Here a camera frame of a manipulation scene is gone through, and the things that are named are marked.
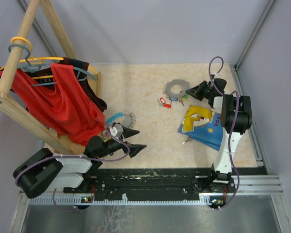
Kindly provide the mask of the steel key ring disc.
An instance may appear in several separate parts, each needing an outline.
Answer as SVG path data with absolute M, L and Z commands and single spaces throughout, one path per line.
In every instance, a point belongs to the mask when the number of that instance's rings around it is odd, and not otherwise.
M 186 90 L 190 88 L 187 81 L 183 79 L 174 79 L 168 82 L 164 88 L 163 93 L 172 98 L 182 98 L 186 95 Z

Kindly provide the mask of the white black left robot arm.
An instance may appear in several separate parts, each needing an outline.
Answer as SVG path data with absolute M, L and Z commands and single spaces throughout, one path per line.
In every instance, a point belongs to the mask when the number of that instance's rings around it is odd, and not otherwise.
M 85 174 L 98 169 L 102 163 L 118 162 L 126 157 L 133 158 L 146 148 L 143 144 L 131 144 L 127 138 L 139 134 L 138 130 L 120 124 L 106 129 L 109 140 L 93 136 L 83 153 L 62 155 L 42 148 L 13 172 L 16 186 L 30 199 L 47 190 L 71 188 L 84 193 L 91 187 Z

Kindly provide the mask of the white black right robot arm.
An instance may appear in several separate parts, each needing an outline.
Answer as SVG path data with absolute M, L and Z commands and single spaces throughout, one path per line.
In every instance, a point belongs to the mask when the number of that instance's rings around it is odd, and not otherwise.
M 252 108 L 249 96 L 241 96 L 237 91 L 225 94 L 226 81 L 220 78 L 211 78 L 209 82 L 187 89 L 186 93 L 197 100 L 207 99 L 211 108 L 221 110 L 220 124 L 223 136 L 219 154 L 211 165 L 210 172 L 204 182 L 204 188 L 212 192 L 225 189 L 236 192 L 238 187 L 232 188 L 232 172 L 235 171 L 237 180 L 239 172 L 233 162 L 238 143 L 244 133 L 252 125 Z

